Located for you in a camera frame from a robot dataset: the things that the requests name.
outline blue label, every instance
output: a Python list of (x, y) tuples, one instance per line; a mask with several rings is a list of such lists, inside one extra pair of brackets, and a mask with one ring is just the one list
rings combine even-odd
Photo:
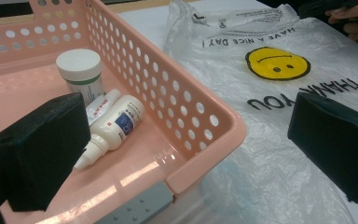
[(126, 113), (122, 113), (116, 120), (115, 123), (118, 127), (123, 130), (123, 133), (129, 135), (133, 130), (133, 123), (130, 117)]

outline pink plastic basket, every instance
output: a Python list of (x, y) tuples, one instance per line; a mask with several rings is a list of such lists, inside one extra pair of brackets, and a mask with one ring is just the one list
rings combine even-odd
[(99, 52), (105, 91), (139, 98), (146, 116), (118, 150), (73, 171), (46, 212), (4, 203), (7, 223), (95, 222), (159, 181), (179, 197), (242, 143), (241, 117), (100, 1), (30, 5), (33, 20), (0, 25), (0, 131), (68, 93), (55, 65), (68, 49)]

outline yellow smiley face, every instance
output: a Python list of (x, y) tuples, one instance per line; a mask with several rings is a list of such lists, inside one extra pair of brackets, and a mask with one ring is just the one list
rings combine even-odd
[(275, 48), (255, 49), (246, 55), (249, 69), (270, 80), (292, 80), (310, 71), (310, 62), (291, 52)]

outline bottle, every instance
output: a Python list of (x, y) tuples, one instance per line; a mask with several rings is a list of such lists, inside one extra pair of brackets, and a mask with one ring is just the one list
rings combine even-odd
[(117, 100), (120, 98), (121, 92), (112, 89), (106, 95), (100, 95), (91, 104), (86, 106), (87, 119), (89, 126), (102, 116)]
[(71, 49), (57, 57), (60, 75), (70, 92), (81, 92), (85, 106), (104, 95), (100, 55), (90, 49)]
[(117, 149), (121, 142), (138, 126), (144, 113), (144, 106), (135, 97), (124, 95), (118, 99), (104, 115), (91, 125), (91, 140), (75, 164), (75, 168), (81, 170), (96, 162), (108, 149)]

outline white plastic bag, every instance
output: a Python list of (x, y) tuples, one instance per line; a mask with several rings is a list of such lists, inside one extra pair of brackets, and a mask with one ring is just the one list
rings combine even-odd
[[(172, 223), (353, 222), (334, 184), (287, 130), (299, 91), (358, 111), (356, 43), (321, 21), (300, 20), (287, 5), (202, 13), (172, 0), (164, 51), (235, 108), (248, 128), (241, 147), (193, 192), (203, 200), (193, 205), (202, 214)], [(295, 61), (256, 66), (278, 56)], [(285, 69), (289, 75), (279, 76)]]

